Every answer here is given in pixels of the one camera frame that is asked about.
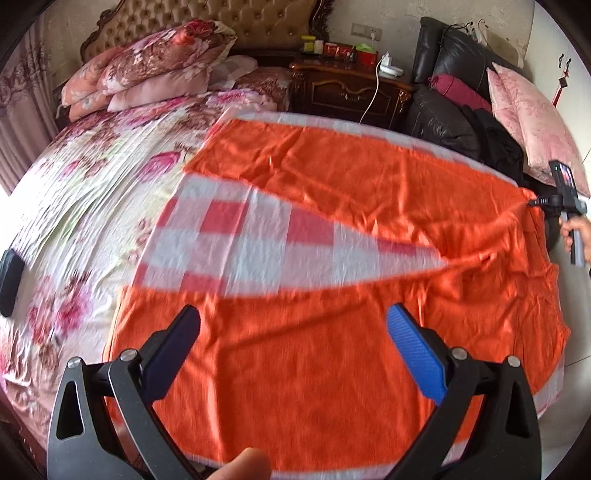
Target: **wall outlet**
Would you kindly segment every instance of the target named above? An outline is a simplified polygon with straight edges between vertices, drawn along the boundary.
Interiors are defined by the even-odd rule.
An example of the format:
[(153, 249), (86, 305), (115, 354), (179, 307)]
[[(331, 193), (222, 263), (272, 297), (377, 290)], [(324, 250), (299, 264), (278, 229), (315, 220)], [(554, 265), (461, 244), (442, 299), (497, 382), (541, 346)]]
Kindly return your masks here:
[(351, 35), (355, 37), (369, 38), (371, 40), (371, 34), (375, 33), (375, 41), (380, 41), (382, 38), (382, 29), (371, 27), (370, 25), (362, 25), (360, 23), (351, 24)]

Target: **metal screw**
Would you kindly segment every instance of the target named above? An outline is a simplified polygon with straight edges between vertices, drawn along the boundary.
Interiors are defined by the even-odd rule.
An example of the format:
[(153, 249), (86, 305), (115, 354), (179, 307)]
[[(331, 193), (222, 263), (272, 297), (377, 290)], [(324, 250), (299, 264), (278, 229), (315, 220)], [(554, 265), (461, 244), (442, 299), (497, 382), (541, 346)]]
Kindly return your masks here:
[(517, 358), (515, 355), (510, 355), (510, 356), (507, 358), (507, 363), (508, 363), (510, 366), (517, 368), (518, 366), (520, 366), (520, 365), (521, 365), (521, 360), (519, 360), (519, 359), (518, 359), (518, 358)]
[(128, 348), (127, 350), (123, 350), (119, 358), (121, 358), (124, 362), (131, 362), (135, 356), (138, 354), (138, 351), (135, 348)]
[(456, 360), (465, 360), (466, 358), (468, 358), (468, 352), (466, 352), (463, 348), (457, 346), (454, 349), (452, 349), (452, 357)]
[(82, 359), (79, 356), (70, 358), (68, 360), (68, 368), (76, 368), (78, 365), (80, 365), (80, 362), (82, 362)]

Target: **curtain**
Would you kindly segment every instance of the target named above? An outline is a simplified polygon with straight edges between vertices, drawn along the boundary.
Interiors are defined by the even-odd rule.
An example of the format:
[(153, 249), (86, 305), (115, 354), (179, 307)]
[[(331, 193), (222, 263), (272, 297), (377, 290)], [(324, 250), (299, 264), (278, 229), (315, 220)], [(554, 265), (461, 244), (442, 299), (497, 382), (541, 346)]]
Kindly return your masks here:
[(8, 194), (57, 135), (44, 30), (42, 15), (0, 73), (0, 186)]

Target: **black leather chair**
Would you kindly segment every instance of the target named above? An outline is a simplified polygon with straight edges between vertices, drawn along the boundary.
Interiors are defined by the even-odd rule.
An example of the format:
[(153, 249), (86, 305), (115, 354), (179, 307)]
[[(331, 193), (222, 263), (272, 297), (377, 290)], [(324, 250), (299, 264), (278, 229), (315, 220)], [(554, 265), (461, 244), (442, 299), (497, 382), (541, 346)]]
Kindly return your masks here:
[[(413, 65), (413, 82), (417, 84), (417, 91), (413, 95), (403, 133), (478, 160), (480, 141), (471, 124), (452, 101), (431, 90), (428, 81), (435, 75), (448, 73), (490, 101), (486, 71), (493, 63), (523, 74), (519, 68), (476, 43), (461, 28), (423, 17)], [(556, 193), (555, 187), (528, 175), (525, 175), (521, 186), (537, 195)], [(546, 222), (548, 250), (555, 246), (558, 234), (557, 219), (549, 219)]]

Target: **tufted headboard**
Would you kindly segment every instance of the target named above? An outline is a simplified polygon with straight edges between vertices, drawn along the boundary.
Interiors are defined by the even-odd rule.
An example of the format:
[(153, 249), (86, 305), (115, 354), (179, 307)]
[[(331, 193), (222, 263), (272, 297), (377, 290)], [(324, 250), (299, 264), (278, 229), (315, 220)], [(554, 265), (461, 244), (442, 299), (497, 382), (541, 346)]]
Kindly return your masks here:
[(219, 20), (238, 35), (235, 50), (297, 50), (301, 36), (327, 40), (326, 18), (333, 0), (120, 0), (97, 22), (82, 44), (86, 62), (103, 50), (195, 18)]

